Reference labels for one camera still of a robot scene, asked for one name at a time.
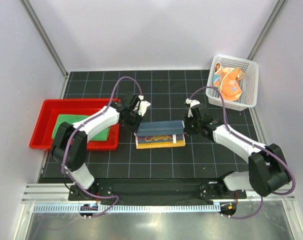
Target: orange fabric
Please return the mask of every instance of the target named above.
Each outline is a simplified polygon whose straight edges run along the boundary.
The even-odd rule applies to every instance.
[[[218,88],[224,100],[236,101],[242,95],[238,81],[243,79],[245,73],[240,67],[222,67],[216,64],[213,85]]]

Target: white basket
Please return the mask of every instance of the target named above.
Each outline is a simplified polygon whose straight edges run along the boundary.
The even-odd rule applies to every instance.
[[[258,92],[258,64],[254,61],[249,61],[247,59],[233,57],[233,56],[224,56],[216,55],[213,58],[207,86],[213,85],[213,76],[215,73],[216,63],[221,63],[223,68],[240,67],[245,76],[240,80],[239,86],[242,90],[242,94],[237,101],[227,101],[225,100],[225,106],[228,109],[234,109],[237,111],[243,111],[246,108],[252,108],[256,106],[257,103],[257,92]],[[218,93],[214,89],[206,89],[206,95],[208,97],[208,102],[212,105],[222,106],[222,101],[219,98]]]

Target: black grid mat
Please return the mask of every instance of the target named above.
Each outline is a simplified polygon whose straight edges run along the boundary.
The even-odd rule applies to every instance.
[[[72,72],[64,98],[109,98],[122,76],[135,78],[151,110],[144,122],[183,120],[184,102],[195,90],[206,86],[209,70],[97,71]],[[120,82],[117,97],[127,91],[139,93],[134,82]],[[221,107],[210,105],[205,91],[195,99],[206,103],[214,118],[223,117]],[[227,109],[229,124],[240,133],[257,140],[249,110]],[[226,147],[201,136],[187,136],[185,147],[136,149],[135,137],[120,127],[116,151],[90,151],[86,164],[95,178],[216,178],[230,171],[247,171],[248,165]],[[61,166],[47,158],[41,178],[67,178]]]

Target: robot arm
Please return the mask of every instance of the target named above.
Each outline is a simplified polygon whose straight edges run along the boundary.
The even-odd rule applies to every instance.
[[[95,187],[95,184],[93,184],[95,179],[85,164],[87,143],[96,134],[117,123],[136,133],[150,105],[149,102],[144,101],[143,96],[128,93],[124,98],[121,98],[120,102],[113,101],[107,111],[107,106],[104,106],[100,111],[82,121],[74,124],[63,122],[57,130],[49,154],[58,163],[62,164],[69,137],[75,129],[82,126],[74,136],[73,143],[69,148],[65,169],[84,189],[91,191],[90,188]],[[86,123],[89,119],[101,113],[103,114],[100,117]]]
[[[227,147],[248,163],[249,171],[232,172],[221,177],[227,191],[254,190],[260,196],[266,197],[291,181],[290,175],[278,161],[255,147],[260,146],[271,151],[286,163],[279,146],[276,144],[266,146],[228,126],[230,131],[248,140],[251,144],[246,143],[231,134],[221,120],[214,120],[205,104],[190,99],[186,99],[185,103],[188,106],[188,114],[184,117],[186,134],[201,134],[203,137]]]

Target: white wall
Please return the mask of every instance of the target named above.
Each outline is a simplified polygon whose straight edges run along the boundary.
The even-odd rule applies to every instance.
[[[42,152],[29,141],[45,99],[58,98],[63,75],[18,0],[0,1],[0,240],[13,239],[27,183]]]
[[[303,211],[303,0],[288,1],[254,60],[259,118],[295,173]]]
[[[30,0],[68,71],[209,69],[247,58],[277,0]]]

